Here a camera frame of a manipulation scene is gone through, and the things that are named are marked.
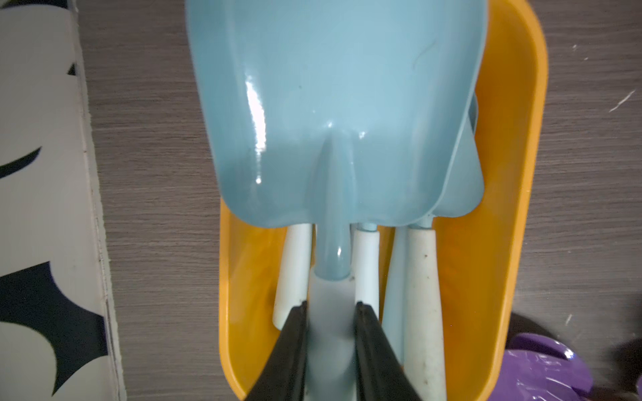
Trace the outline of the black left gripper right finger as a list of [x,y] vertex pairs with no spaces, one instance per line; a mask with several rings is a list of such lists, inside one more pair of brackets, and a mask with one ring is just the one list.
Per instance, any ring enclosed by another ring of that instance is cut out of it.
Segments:
[[358,400],[420,400],[406,377],[371,305],[354,310]]

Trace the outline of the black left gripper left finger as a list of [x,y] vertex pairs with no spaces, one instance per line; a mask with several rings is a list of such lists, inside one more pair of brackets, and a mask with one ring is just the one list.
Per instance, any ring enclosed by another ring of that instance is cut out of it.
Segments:
[[307,333],[308,306],[304,301],[290,310],[274,349],[246,401],[304,399]]

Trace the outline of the light blue dirty-handle shovel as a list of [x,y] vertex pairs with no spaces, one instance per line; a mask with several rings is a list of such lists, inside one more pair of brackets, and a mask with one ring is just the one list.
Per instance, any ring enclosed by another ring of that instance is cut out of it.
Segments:
[[403,367],[422,400],[446,400],[446,365],[438,275],[436,217],[458,218],[472,212],[485,190],[475,134],[478,101],[471,100],[468,120],[453,155],[441,200],[409,227]]

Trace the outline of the light blue pointed trowel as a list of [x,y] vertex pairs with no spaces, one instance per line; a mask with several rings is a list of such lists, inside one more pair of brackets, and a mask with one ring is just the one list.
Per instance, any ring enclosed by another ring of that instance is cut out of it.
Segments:
[[382,328],[399,362],[404,358],[404,308],[407,227],[396,227],[386,281]]

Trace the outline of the light blue round shovel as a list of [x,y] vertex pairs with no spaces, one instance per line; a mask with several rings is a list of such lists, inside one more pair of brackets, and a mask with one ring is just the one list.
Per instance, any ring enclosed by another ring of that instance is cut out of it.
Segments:
[[377,225],[355,225],[351,266],[354,273],[355,302],[370,305],[380,315],[380,233]]

